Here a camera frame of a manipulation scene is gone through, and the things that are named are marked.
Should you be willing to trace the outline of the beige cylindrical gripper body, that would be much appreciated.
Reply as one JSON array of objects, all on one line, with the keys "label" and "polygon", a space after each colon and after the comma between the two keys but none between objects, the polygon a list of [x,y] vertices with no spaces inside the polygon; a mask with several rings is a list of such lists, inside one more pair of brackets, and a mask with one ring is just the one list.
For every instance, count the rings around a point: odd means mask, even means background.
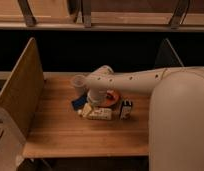
[{"label": "beige cylindrical gripper body", "polygon": [[106,90],[90,89],[87,93],[87,101],[93,106],[100,106],[106,99]]}]

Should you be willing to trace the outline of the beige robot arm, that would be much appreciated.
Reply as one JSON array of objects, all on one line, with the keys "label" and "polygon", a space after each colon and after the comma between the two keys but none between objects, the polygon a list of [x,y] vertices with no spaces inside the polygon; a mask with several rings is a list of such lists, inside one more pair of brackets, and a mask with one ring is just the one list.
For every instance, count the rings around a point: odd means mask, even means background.
[{"label": "beige robot arm", "polygon": [[165,67],[86,78],[88,98],[102,90],[146,93],[149,171],[204,171],[204,66]]}]

